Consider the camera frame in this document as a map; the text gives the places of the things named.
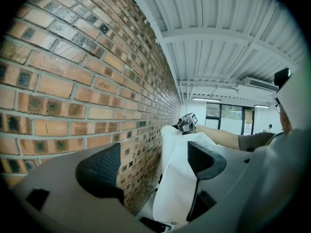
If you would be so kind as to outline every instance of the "white cloth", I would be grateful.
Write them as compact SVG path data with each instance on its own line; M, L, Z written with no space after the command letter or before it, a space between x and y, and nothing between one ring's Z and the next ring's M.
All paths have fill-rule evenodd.
M162 180L153 204L156 221L185 223L196 186L188 163L188 141L215 143L204 133L186 134L165 126L162 135Z

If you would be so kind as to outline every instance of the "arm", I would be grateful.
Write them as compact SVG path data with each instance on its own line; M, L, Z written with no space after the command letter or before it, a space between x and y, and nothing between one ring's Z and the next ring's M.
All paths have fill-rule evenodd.
M238 135L236 134L232 134L224 130L215 130L215 129L207 128L202 125L197 125L196 131L205 133L215 143L222 145L226 148L235 149L235 150L240 149Z

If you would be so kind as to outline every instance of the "gray sleeve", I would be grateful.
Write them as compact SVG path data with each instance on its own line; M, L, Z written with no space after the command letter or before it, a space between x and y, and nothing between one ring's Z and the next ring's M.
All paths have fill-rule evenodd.
M265 146L273 133L261 132L253 135L238 135L239 148L242 151L253 152L256 148Z

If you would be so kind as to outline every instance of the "fluorescent light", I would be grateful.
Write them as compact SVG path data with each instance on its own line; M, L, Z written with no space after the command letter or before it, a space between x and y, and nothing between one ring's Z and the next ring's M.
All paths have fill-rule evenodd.
M198 99L198 98L194 98L193 100L207 101L207 102L221 102L221 100L218 100L218 99Z
M255 107L257 107L257 108L266 108L266 109L270 108L270 106L267 106L267 105L255 105Z

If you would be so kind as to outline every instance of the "person in background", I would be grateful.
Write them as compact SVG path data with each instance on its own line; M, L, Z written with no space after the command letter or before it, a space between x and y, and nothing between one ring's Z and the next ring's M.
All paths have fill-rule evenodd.
M269 124L269 127L266 130L263 130L264 132L271 133L272 124Z
M284 134L288 134L292 130L291 123L278 99L276 99L276 109L280 114L280 122L284 130ZM253 135L237 135L223 130L211 129L202 125L196 126L197 132L205 133L216 144L222 145L229 149L243 150L253 152L256 148L268 145L274 137L279 134L269 132L261 132Z

